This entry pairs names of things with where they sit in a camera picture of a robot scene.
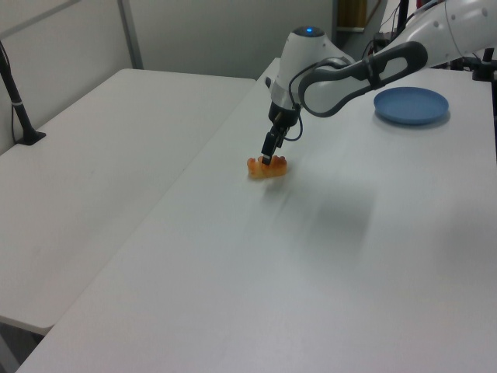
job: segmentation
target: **orange toy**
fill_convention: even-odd
[[[265,179],[268,177],[282,176],[287,173],[287,160],[285,157],[274,155],[271,164],[262,163],[262,156],[259,159],[249,158],[247,161],[248,175],[253,179]]]

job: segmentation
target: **black cable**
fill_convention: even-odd
[[[366,54],[367,48],[370,47],[371,43],[373,43],[373,40],[370,40],[370,42],[366,45],[364,48],[363,56],[360,58],[361,60],[364,58],[364,55]]]
[[[294,84],[295,79],[304,74],[306,71],[311,70],[312,68],[316,67],[318,63],[312,64],[310,66],[307,66],[304,70],[300,71],[298,74],[296,74],[292,80],[290,80],[290,83],[288,83],[288,93],[290,94],[290,100],[292,102],[292,107],[295,110],[298,110],[298,121],[301,126],[301,132],[298,134],[296,138],[283,138],[286,141],[293,142],[297,141],[302,137],[302,134],[304,133],[304,124],[302,123],[302,117],[301,117],[301,108],[300,105],[297,105],[294,100],[294,94],[292,93],[292,84]]]
[[[398,11],[398,7],[395,9],[394,22],[391,23],[390,42],[394,41],[394,39],[395,39],[395,37],[394,37],[394,27],[395,27],[395,17],[397,15],[397,11]]]
[[[380,26],[380,30],[381,30],[381,27],[383,27],[383,26],[385,25],[385,23],[387,23],[387,22],[391,19],[391,17],[394,15],[394,13],[396,13],[396,12],[398,11],[398,7],[399,7],[399,6],[401,6],[401,5],[400,5],[400,4],[399,4],[399,5],[397,5],[397,8],[395,8],[395,9],[394,9],[394,11],[393,11],[393,12],[390,14],[390,16],[388,17],[388,19],[387,19],[385,22],[383,22],[383,23],[381,24],[381,26]]]
[[[11,104],[10,109],[10,129],[12,131],[12,140],[14,141],[14,145],[17,144],[16,136],[14,135],[14,105]]]

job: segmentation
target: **white desk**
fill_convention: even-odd
[[[437,89],[450,120],[392,127],[372,92],[304,115],[289,173],[255,182],[262,77],[19,373],[494,372],[490,88],[398,85]]]
[[[0,322],[46,333],[255,84],[123,70],[0,157]]]

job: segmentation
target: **blue dish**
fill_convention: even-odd
[[[423,88],[387,89],[374,98],[376,113],[399,124],[421,125],[447,115],[449,103],[442,95]]]

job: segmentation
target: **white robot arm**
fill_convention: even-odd
[[[273,126],[262,147],[264,163],[270,164],[276,147],[300,119],[301,106],[317,117],[330,117],[372,89],[496,43],[496,0],[446,0],[434,5],[386,48],[358,62],[320,29],[296,29],[283,49],[278,76],[266,80]]]

